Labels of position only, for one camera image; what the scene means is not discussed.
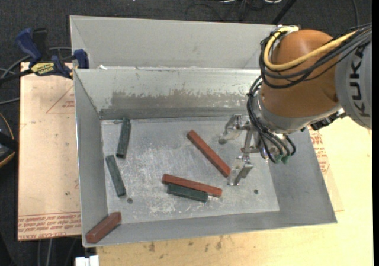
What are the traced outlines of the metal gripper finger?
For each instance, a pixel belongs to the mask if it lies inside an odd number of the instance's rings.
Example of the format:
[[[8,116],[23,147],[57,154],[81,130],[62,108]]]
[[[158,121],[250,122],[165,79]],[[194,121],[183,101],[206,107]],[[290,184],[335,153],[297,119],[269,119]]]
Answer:
[[[249,156],[238,156],[234,161],[227,178],[227,185],[238,186],[242,179],[250,173],[253,165]]]
[[[220,134],[218,143],[221,145],[226,144],[230,140],[237,139],[243,131],[249,129],[250,120],[247,116],[242,114],[234,114],[228,120],[224,127],[224,131]]]

